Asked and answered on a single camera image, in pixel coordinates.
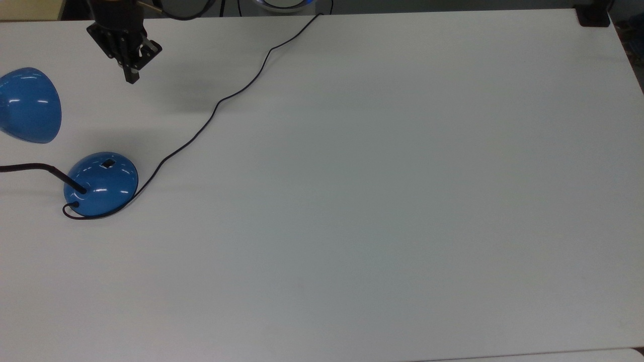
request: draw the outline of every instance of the white table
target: white table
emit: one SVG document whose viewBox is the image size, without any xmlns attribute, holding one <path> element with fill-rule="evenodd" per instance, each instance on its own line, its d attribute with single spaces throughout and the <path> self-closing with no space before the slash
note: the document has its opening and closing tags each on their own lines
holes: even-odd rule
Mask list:
<svg viewBox="0 0 644 362">
<path fill-rule="evenodd" d="M 87 22 L 0 24 L 62 98 L 47 145 L 146 180 L 307 17 L 146 21 L 134 86 Z M 572 10 L 319 18 L 123 212 L 0 183 L 1 361 L 386 362 L 644 345 L 644 97 Z"/>
</svg>

